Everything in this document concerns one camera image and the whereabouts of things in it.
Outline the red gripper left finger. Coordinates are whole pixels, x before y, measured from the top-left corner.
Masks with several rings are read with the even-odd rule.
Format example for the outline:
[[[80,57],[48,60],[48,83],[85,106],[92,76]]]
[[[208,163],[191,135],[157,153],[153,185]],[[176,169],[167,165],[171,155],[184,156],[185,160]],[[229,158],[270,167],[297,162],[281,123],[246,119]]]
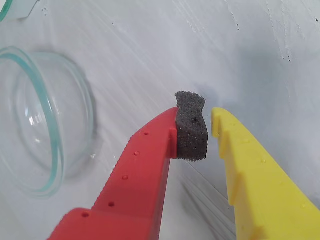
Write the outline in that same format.
[[[157,240],[170,162],[206,158],[205,99],[175,94],[177,105],[161,113],[129,140],[90,209],[75,208],[56,226],[52,240]]]

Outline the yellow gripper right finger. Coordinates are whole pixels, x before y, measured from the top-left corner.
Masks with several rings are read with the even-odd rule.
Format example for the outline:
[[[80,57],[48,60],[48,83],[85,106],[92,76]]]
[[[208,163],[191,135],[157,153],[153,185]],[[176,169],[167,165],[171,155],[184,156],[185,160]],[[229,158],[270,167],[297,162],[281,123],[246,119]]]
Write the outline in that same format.
[[[225,164],[237,239],[319,239],[319,209],[251,132],[219,107],[211,111],[211,130]]]

